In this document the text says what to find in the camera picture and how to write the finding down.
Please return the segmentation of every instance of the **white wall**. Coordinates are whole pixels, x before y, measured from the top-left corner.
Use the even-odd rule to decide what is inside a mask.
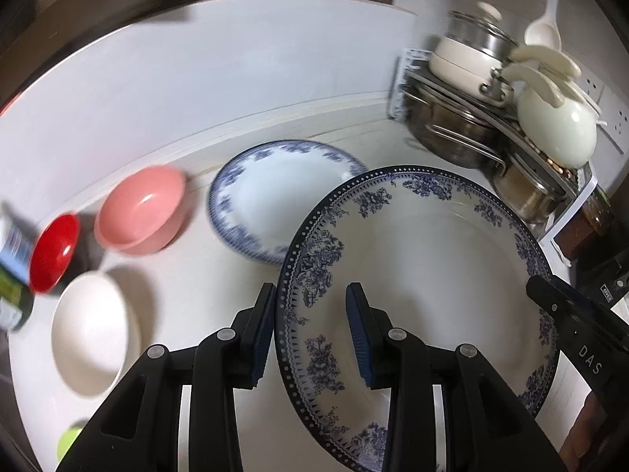
[[[209,0],[118,30],[52,68],[0,117],[0,199],[38,221],[207,128],[388,91],[413,23],[365,0]]]
[[[477,13],[477,1],[394,0],[394,4],[417,13],[412,46],[431,50],[438,36],[447,30],[448,12]],[[546,6],[546,0],[480,1],[489,2],[501,11],[501,27],[517,41],[523,40],[527,25],[541,16]],[[604,83],[605,90],[613,92],[611,96],[608,94],[609,98],[603,94],[604,99],[613,101],[615,95],[629,106],[626,96],[629,94],[629,55],[595,0],[559,0],[558,26],[563,50],[587,68],[580,81],[585,83],[593,72]],[[599,90],[595,97],[601,97]],[[592,159],[600,184],[609,192],[617,188],[629,170],[626,154],[611,136],[618,138],[612,129],[599,129],[597,150]]]

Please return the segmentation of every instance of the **hand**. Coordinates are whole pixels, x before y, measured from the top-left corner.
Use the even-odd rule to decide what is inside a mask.
[[[592,445],[595,418],[600,409],[601,405],[596,396],[590,392],[583,403],[577,420],[574,421],[568,436],[565,438],[564,445],[559,450],[559,456],[564,460],[568,472],[577,470],[579,460]]]

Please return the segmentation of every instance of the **plate rim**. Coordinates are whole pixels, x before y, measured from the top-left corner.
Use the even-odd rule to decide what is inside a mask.
[[[280,143],[294,143],[294,144],[307,143],[307,144],[315,144],[319,146],[324,146],[328,148],[330,151],[340,154],[342,157],[344,157],[345,160],[355,164],[356,167],[362,168],[363,172],[360,173],[359,175],[364,175],[368,171],[365,164],[361,162],[353,154],[349,153],[348,151],[341,149],[339,147],[336,147],[335,145],[332,145],[329,143],[319,142],[317,140],[305,140],[302,138],[287,138],[287,139],[282,139],[282,140],[271,140],[269,142],[260,143],[260,144],[254,145],[253,147],[249,147],[249,149],[245,149],[243,152],[238,153],[229,161],[227,161],[226,164],[224,164],[221,167],[221,169],[218,171],[215,178],[212,180],[212,184],[210,185],[210,189],[208,190],[208,195],[206,198],[206,208],[208,210],[208,219],[210,220],[210,223],[212,224],[212,227],[214,228],[216,233],[231,249],[236,250],[236,252],[239,252],[243,254],[244,256],[247,256],[248,258],[256,259],[258,261],[265,262],[268,264],[282,264],[284,262],[284,257],[282,258],[271,257],[268,253],[256,252],[255,250],[242,247],[234,243],[228,236],[226,236],[224,231],[218,225],[218,210],[216,208],[217,202],[216,202],[215,194],[219,188],[220,182],[223,179],[221,174],[224,174],[224,172],[230,165],[233,165],[234,163],[236,163],[243,157],[250,155],[254,151],[257,151],[258,149],[265,148],[268,146],[275,146]]]
[[[528,227],[526,227],[526,224],[524,224],[521,218],[517,216],[517,214],[511,208],[509,208],[504,202],[502,202],[502,200],[500,200],[498,196],[494,195],[489,190],[475,183],[471,179],[463,177],[462,175],[459,175],[458,173],[454,173],[448,170],[443,170],[442,168],[428,167],[425,165],[411,165],[411,164],[391,165],[390,167],[373,168],[372,170],[363,172],[355,177],[352,177],[345,183],[340,184],[331,192],[329,192],[314,207],[314,209],[306,216],[304,221],[301,223],[299,229],[297,230],[297,232],[295,233],[295,236],[293,237],[291,241],[288,252],[286,253],[284,262],[282,264],[282,268],[279,273],[278,288],[276,291],[274,342],[275,342],[275,347],[276,347],[276,358],[278,360],[278,368],[279,368],[280,375],[282,377],[282,383],[284,384],[284,389],[286,391],[286,394],[288,398],[291,400],[291,405],[293,409],[295,410],[295,413],[297,414],[297,416],[300,418],[300,421],[302,422],[302,424],[304,425],[304,427],[306,428],[310,436],[314,438],[315,441],[319,443],[319,445],[323,449],[325,449],[325,451],[328,452],[328,454],[330,454],[337,462],[355,471],[367,472],[370,469],[361,465],[358,461],[349,458],[346,454],[339,454],[339,452],[343,453],[344,451],[341,451],[340,446],[338,446],[338,444],[336,444],[333,439],[328,438],[322,434],[318,424],[315,424],[314,427],[310,426],[310,424],[316,421],[309,420],[309,414],[311,415],[311,413],[310,413],[309,406],[306,404],[306,400],[302,398],[301,393],[297,388],[293,388],[289,386],[289,385],[296,385],[297,380],[295,380],[292,377],[292,366],[290,365],[289,359],[282,356],[282,352],[281,352],[282,344],[280,343],[282,339],[280,339],[277,334],[279,329],[282,329],[282,331],[284,329],[285,309],[281,308],[280,305],[285,304],[285,302],[288,301],[287,299],[285,301],[282,301],[281,296],[282,296],[282,292],[287,293],[286,288],[283,288],[283,286],[284,286],[284,278],[289,276],[291,272],[291,266],[290,266],[290,261],[289,261],[290,255],[292,255],[292,252],[297,252],[299,247],[303,243],[303,241],[307,238],[306,226],[310,227],[309,221],[312,220],[314,222],[316,219],[325,217],[324,209],[326,209],[328,206],[333,205],[335,203],[336,198],[338,198],[337,192],[339,188],[341,187],[346,187],[347,189],[356,188],[356,186],[351,186],[351,183],[352,182],[356,183],[357,181],[360,180],[360,178],[362,178],[362,181],[360,181],[360,184],[362,184],[365,181],[367,181],[366,176],[380,177],[382,175],[387,175],[387,174],[392,174],[392,173],[404,173],[405,169],[410,169],[411,171],[409,173],[412,173],[413,171],[415,171],[417,173],[427,173],[427,174],[442,175],[444,177],[449,177],[451,179],[456,180],[459,183],[472,187],[473,189],[477,190],[480,194],[490,199],[493,203],[499,206],[505,213],[507,213],[511,217],[514,224],[517,225],[518,230],[520,230],[521,233],[523,233],[524,236],[527,237],[529,242],[532,243],[535,251],[538,253],[540,257],[543,258],[543,261],[542,261],[543,269],[545,270],[546,275],[548,275],[548,277],[552,276],[552,270],[548,263],[548,259],[543,253],[542,248],[540,247],[539,243],[533,236],[532,232],[528,229]],[[557,345],[556,338],[554,339],[552,343],[554,345],[554,353],[552,355],[552,358],[548,361],[550,365],[550,373],[548,375],[548,381],[546,382],[543,388],[542,394],[540,395],[540,398],[537,404],[535,405],[535,408],[533,409],[532,416],[534,418],[537,416],[537,414],[539,414],[539,411],[541,410],[543,403],[546,401],[546,398],[548,397],[548,392],[550,391],[553,381],[555,380],[555,374],[557,372],[557,365],[559,363],[560,350],[559,350],[559,346]],[[290,371],[289,375],[286,374],[285,367],[289,367],[288,369]],[[303,413],[301,413],[300,412],[301,408],[307,408],[307,409]]]

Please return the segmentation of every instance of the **red bowl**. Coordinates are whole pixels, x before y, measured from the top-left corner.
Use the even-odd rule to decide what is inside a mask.
[[[75,214],[55,218],[39,236],[30,263],[30,290],[49,293],[70,266],[79,242],[81,222]]]

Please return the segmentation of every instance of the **pink bowl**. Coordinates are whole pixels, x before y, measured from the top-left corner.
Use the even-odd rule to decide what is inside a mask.
[[[96,215],[94,234],[105,248],[154,253],[181,228],[186,178],[172,167],[143,168],[116,186]]]

